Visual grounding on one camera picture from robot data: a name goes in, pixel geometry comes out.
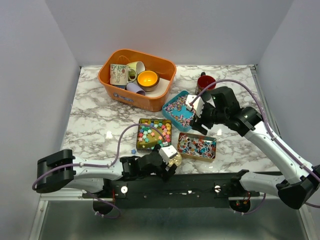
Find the gold round lid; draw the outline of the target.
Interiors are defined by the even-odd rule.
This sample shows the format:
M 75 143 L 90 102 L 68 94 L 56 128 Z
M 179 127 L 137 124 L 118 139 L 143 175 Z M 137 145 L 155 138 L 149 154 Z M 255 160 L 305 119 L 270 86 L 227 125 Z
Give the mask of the gold round lid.
M 175 156 L 169 159 L 167 166 L 172 167 L 173 165 L 179 167 L 182 163 L 182 156 L 178 152 Z

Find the gold tin round lollipops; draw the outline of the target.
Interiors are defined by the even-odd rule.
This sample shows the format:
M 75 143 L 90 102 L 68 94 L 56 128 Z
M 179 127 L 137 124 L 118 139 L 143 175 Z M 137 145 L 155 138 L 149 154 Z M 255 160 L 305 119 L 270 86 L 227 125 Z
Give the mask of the gold tin round lollipops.
M 183 158 L 212 163 L 216 158 L 215 137 L 181 132 L 178 136 L 177 151 Z

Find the teal tin swirl lollipops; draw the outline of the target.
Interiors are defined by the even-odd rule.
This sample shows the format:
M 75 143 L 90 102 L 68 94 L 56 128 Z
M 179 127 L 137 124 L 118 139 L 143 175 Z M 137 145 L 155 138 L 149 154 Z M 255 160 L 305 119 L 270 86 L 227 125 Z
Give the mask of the teal tin swirl lollipops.
M 194 112 L 187 110 L 186 100 L 189 93 L 186 90 L 181 91 L 162 107 L 163 116 L 171 120 L 171 123 L 180 131 L 188 132 L 192 129 L 191 120 L 194 118 Z

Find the gold tin star candies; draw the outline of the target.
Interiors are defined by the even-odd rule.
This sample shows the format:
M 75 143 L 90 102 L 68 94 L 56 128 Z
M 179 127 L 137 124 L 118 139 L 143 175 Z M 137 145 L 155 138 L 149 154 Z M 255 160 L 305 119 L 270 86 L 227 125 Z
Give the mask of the gold tin star candies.
M 155 145 L 164 147 L 172 144 L 172 122 L 159 118 L 140 118 L 142 124 L 137 130 L 136 150 L 140 153 L 147 153 L 153 150 Z

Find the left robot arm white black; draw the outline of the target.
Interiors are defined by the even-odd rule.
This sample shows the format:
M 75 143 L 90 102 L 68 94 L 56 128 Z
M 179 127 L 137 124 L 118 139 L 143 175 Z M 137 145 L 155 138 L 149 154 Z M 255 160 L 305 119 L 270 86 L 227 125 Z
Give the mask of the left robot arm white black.
M 157 145 L 144 156 L 124 156 L 118 160 L 86 160 L 64 149 L 37 162 L 37 179 L 32 189 L 39 194 L 62 188 L 85 190 L 104 198 L 110 194 L 110 181 L 135 181 L 155 174 L 167 181 L 181 164 L 182 157 L 172 146 Z

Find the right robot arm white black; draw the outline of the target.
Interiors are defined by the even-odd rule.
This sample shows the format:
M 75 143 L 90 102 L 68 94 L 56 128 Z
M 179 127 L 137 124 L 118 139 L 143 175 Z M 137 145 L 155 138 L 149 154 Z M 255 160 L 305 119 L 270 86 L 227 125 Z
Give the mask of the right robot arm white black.
M 213 125 L 222 124 L 258 147 L 279 169 L 281 175 L 267 175 L 242 170 L 230 181 L 230 191 L 241 196 L 260 192 L 279 197 L 288 207 L 298 210 L 320 187 L 320 168 L 302 159 L 270 128 L 254 108 L 240 107 L 233 90 L 227 86 L 214 89 L 213 103 L 189 94 L 186 108 L 194 112 L 190 126 L 203 135 Z

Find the black red skull mug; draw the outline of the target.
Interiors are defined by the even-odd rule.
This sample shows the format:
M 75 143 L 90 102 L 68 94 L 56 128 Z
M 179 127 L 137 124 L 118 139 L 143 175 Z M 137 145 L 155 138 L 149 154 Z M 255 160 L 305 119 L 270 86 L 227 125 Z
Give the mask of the black red skull mug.
M 203 71 L 200 74 L 200 77 L 197 80 L 196 83 L 196 88 L 195 88 L 195 95 L 198 95 L 204 88 L 206 88 L 208 85 L 214 83 L 216 80 L 209 75 L 206 75 L 206 73 Z M 208 101 L 211 99 L 211 91 L 215 88 L 216 86 L 213 85 L 209 87 L 202 95 L 201 98 L 204 101 Z

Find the orange plastic bin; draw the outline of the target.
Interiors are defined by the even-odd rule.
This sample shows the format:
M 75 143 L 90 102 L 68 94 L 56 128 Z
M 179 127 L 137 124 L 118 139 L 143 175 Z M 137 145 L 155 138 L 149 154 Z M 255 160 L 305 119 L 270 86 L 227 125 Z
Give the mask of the orange plastic bin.
M 143 96 L 141 94 L 130 92 L 110 84 L 111 64 L 128 64 L 137 61 L 143 62 L 147 70 L 156 72 L 161 79 L 168 82 L 168 86 L 163 94 L 157 97 Z M 100 69 L 97 77 L 99 82 L 105 88 L 107 94 L 112 99 L 151 112 L 159 112 L 168 99 L 170 91 L 172 90 L 176 72 L 176 65 L 168 59 L 150 55 L 145 52 L 124 48 L 115 51 L 109 57 L 109 59 Z

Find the yellow inside dark cup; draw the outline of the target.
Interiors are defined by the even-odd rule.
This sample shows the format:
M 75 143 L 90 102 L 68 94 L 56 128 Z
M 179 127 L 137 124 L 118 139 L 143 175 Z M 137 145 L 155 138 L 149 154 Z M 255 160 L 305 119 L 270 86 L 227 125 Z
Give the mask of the yellow inside dark cup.
M 154 91 L 160 82 L 159 75 L 151 70 L 142 71 L 136 80 L 137 85 L 145 92 Z

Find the lavender cup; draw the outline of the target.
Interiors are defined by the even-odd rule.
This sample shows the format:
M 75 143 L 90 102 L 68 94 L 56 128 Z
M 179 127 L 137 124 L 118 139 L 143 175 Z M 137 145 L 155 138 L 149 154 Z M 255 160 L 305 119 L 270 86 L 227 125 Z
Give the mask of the lavender cup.
M 146 95 L 146 92 L 140 87 L 138 86 L 137 84 L 133 83 L 133 82 L 129 82 L 127 85 L 126 85 L 126 88 L 125 88 L 127 91 L 129 92 L 132 92 L 132 93 L 135 93 L 135 94 L 139 94 L 139 95 L 142 95 L 142 96 L 145 96 Z

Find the pale green mug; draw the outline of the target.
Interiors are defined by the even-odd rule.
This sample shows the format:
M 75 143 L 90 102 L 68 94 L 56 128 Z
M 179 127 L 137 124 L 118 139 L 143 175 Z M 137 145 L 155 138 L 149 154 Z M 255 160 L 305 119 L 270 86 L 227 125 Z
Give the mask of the pale green mug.
M 135 61 L 127 64 L 128 66 L 128 81 L 134 82 L 140 73 L 146 70 L 142 61 Z

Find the illustrated white mug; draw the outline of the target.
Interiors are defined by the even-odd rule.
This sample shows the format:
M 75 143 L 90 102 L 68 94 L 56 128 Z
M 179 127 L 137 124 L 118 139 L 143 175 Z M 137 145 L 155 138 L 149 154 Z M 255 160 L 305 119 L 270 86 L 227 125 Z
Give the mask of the illustrated white mug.
M 129 66 L 125 64 L 110 65 L 110 84 L 125 86 L 129 79 Z

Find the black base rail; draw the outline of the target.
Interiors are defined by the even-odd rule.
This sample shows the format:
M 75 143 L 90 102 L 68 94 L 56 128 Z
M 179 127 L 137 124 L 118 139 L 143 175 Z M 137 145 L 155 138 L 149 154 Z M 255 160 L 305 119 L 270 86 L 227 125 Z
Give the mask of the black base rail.
M 242 199 L 247 194 L 271 195 L 276 189 L 264 189 L 260 182 L 244 187 L 240 178 L 279 177 L 279 172 L 241 170 L 228 173 L 175 174 L 168 181 L 156 175 L 132 181 L 104 180 L 102 190 L 95 193 L 120 209 L 228 208 L 229 199 Z

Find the aluminium frame rail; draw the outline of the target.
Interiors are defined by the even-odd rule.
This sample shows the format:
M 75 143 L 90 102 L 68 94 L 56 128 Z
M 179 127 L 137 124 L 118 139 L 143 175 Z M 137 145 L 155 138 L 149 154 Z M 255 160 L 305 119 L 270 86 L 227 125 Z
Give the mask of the aluminium frame rail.
M 83 200 L 81 190 L 62 189 L 57 192 L 43 193 L 40 195 L 41 201 L 81 201 Z

